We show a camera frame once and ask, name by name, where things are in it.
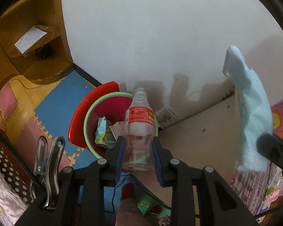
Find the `brown polka dot cloth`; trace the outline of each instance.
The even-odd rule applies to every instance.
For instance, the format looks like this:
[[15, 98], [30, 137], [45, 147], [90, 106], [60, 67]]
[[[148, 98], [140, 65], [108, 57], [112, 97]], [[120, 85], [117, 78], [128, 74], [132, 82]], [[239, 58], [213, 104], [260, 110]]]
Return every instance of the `brown polka dot cloth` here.
[[2, 143], [0, 143], [0, 171], [12, 191], [17, 193], [25, 203], [31, 204], [32, 198], [30, 197], [29, 184], [24, 182], [22, 176], [9, 161]]

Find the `clear bottle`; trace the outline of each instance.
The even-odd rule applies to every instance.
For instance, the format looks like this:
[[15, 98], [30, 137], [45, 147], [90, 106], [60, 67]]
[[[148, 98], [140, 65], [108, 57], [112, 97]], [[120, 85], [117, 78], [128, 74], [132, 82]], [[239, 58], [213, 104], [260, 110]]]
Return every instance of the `clear bottle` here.
[[126, 151], [123, 168], [126, 170], [153, 169], [151, 141], [155, 134], [154, 114], [143, 87], [133, 90], [133, 99], [125, 118]]

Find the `electrical socket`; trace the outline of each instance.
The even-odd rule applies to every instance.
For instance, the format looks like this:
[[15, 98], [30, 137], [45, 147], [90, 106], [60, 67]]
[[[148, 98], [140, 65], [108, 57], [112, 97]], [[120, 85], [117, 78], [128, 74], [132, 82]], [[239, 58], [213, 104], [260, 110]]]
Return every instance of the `electrical socket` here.
[[170, 125], [173, 125], [178, 120], [178, 116], [175, 115], [170, 109], [164, 109], [155, 114], [155, 116], [161, 128], [166, 128]]

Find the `light blue cloth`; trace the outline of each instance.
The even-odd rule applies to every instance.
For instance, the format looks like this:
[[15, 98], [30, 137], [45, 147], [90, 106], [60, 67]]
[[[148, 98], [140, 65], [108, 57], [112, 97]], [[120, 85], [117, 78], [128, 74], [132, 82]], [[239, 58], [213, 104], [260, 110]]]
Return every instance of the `light blue cloth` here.
[[257, 139], [263, 133], [272, 134], [272, 113], [263, 85], [236, 46], [228, 48], [222, 72], [239, 98], [238, 170], [266, 171], [269, 161], [257, 152]]

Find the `bottle label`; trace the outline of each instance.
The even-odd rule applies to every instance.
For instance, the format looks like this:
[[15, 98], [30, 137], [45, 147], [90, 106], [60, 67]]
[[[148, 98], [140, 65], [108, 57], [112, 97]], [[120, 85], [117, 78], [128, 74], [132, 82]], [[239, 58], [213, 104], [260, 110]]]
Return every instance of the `bottle label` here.
[[132, 107], [129, 109], [128, 123], [146, 122], [154, 126], [153, 111], [146, 107]]

